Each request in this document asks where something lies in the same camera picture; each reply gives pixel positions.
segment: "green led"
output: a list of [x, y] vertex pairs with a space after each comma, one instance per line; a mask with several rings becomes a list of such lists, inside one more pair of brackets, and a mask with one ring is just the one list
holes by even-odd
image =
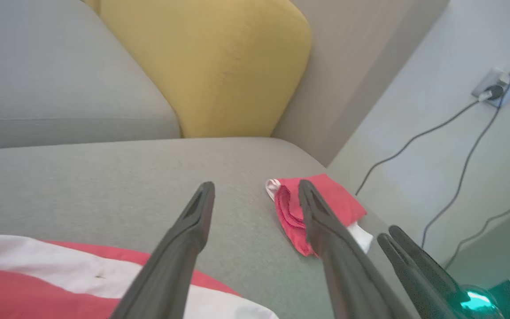
[[467, 295], [470, 297], [470, 300], [461, 303], [464, 308], [468, 308], [473, 311], [481, 311], [482, 308], [495, 308], [489, 298], [484, 295], [480, 295], [473, 291], [468, 291]]

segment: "gray sofa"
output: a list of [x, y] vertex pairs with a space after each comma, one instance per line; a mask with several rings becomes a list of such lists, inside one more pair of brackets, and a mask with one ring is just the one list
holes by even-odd
[[[197, 269], [282, 319], [331, 318], [320, 260], [295, 251], [264, 188], [324, 166], [277, 139], [176, 139], [172, 109], [89, 8], [34, 1], [0, 2], [0, 234], [150, 252], [211, 180]], [[360, 225], [387, 229], [371, 213]], [[414, 313], [379, 245], [369, 256]]]
[[0, 148], [178, 137], [166, 99], [85, 4], [0, 1]]

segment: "power outlet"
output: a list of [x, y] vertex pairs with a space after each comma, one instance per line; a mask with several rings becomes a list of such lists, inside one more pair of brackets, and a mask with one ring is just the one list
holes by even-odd
[[[496, 85], [499, 81], [500, 77], [505, 74], [505, 71], [499, 69], [498, 67], [494, 67], [487, 73], [487, 75], [483, 78], [483, 80], [475, 87], [475, 89], [472, 91], [472, 95], [474, 97], [479, 97], [479, 95], [485, 90], [490, 87], [491, 85]], [[486, 102], [490, 105], [493, 105], [494, 107], [499, 107], [501, 99], [495, 99], [493, 101], [487, 100]], [[505, 97], [503, 98], [502, 107], [505, 106], [510, 101], [510, 88], [509, 91], [506, 93]]]

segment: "yellow cushion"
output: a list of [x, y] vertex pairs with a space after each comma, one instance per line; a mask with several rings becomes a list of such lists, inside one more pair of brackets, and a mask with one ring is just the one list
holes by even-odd
[[100, 0], [84, 0], [90, 8], [94, 10], [98, 15], [100, 14]]
[[269, 136], [310, 52], [288, 0], [101, 0], [99, 12], [184, 137]]

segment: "black cable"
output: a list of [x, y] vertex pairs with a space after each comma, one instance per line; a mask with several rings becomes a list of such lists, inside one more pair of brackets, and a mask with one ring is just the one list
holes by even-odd
[[409, 147], [409, 145], [414, 141], [416, 140], [417, 138], [423, 136], [423, 135], [427, 135], [428, 133], [432, 133], [434, 132], [435, 130], [443, 127], [443, 126], [446, 126], [448, 125], [449, 123], [451, 123], [452, 121], [454, 121], [457, 117], [459, 117], [460, 115], [462, 115], [465, 111], [468, 111], [468, 109], [471, 109], [471, 107], [473, 107], [474, 105], [476, 105], [477, 103], [479, 103], [479, 101], [474, 101], [473, 103], [470, 103], [470, 105], [464, 107], [461, 111], [459, 111], [458, 113], [456, 113], [456, 115], [454, 115], [453, 117], [451, 117], [449, 120], [443, 122], [442, 124], [438, 125], [437, 127], [433, 127], [427, 131], [423, 131], [423, 133], [420, 133], [419, 135], [415, 135], [413, 136], [412, 139], [410, 139], [406, 144], [405, 146], [400, 150], [398, 151], [395, 155], [391, 156], [391, 157], [388, 157], [388, 158], [385, 158], [383, 159], [382, 161], [380, 162], [377, 162], [375, 163], [373, 166], [371, 166], [371, 168], [369, 169], [369, 172], [367, 172], [367, 175], [365, 175], [365, 178], [363, 179], [361, 185], [359, 186], [358, 188], [358, 191], [355, 192], [355, 195], [357, 196], [359, 194], [359, 191], [363, 188], [363, 185], [366, 183], [367, 179], [369, 178], [369, 175], [371, 174], [371, 172], [375, 169], [375, 167], [385, 163], [385, 162], [388, 162], [390, 160], [392, 160], [393, 158], [399, 156], [407, 147]]
[[440, 216], [442, 216], [442, 214], [445, 213], [446, 210], [448, 210], [448, 208], [450, 208], [450, 206], [452, 206], [452, 204], [458, 198], [458, 195], [460, 194], [460, 190], [462, 188], [462, 183], [464, 182], [464, 176], [466, 174], [466, 170], [468, 169], [469, 160], [471, 159], [471, 156], [473, 155], [473, 152], [475, 151], [475, 148], [477, 148], [477, 145], [479, 144], [481, 139], [483, 139], [483, 136], [485, 135], [485, 133], [487, 133], [487, 131], [489, 130], [489, 128], [491, 127], [491, 125], [493, 124], [495, 119], [497, 118], [497, 115], [499, 114], [499, 111], [501, 110], [501, 107], [502, 107], [503, 99], [504, 99], [506, 93], [509, 91], [509, 89], [510, 89], [510, 80], [509, 80], [509, 84], [506, 86], [506, 89], [503, 91], [503, 94], [501, 95], [501, 100], [499, 101], [497, 110], [495, 111], [495, 114], [491, 118], [491, 121], [489, 121], [489, 124], [483, 129], [483, 132], [481, 132], [481, 134], [479, 135], [477, 140], [475, 140], [475, 144], [473, 145], [473, 147], [469, 151], [469, 154], [467, 155], [466, 161], [464, 163], [464, 168], [462, 169], [462, 174], [460, 175], [460, 181], [458, 183], [458, 188], [456, 189], [456, 193], [454, 194], [454, 197], [452, 198], [452, 200], [450, 202], [448, 202], [448, 204], [445, 206], [445, 208], [443, 208], [436, 216], [434, 216], [434, 218], [426, 225], [425, 230], [424, 230], [424, 232], [422, 234], [421, 248], [425, 247], [426, 234], [427, 234], [430, 226], [432, 226], [432, 224], [438, 218], [440, 218]]
[[475, 234], [475, 235], [473, 235], [471, 237], [465, 238], [464, 240], [460, 241], [458, 246], [456, 247], [456, 251], [454, 252], [452, 257], [450, 258], [450, 260], [448, 261], [446, 266], [444, 266], [444, 270], [447, 270], [450, 267], [452, 262], [455, 260], [455, 258], [460, 253], [460, 248], [462, 247], [463, 244], [465, 244], [466, 242], [471, 241], [471, 240], [473, 240], [475, 238], [478, 238], [481, 234], [483, 234], [485, 232], [485, 230], [487, 229], [487, 226], [489, 226], [490, 222], [493, 222], [494, 220], [496, 220], [498, 218], [502, 218], [503, 216], [507, 216], [508, 214], [510, 214], [510, 208], [508, 210], [506, 210], [505, 212], [502, 212], [501, 214], [498, 214], [498, 215], [493, 216], [492, 218], [488, 219], [485, 222], [485, 225], [483, 226], [483, 228], [479, 232], [477, 232], [477, 234]]

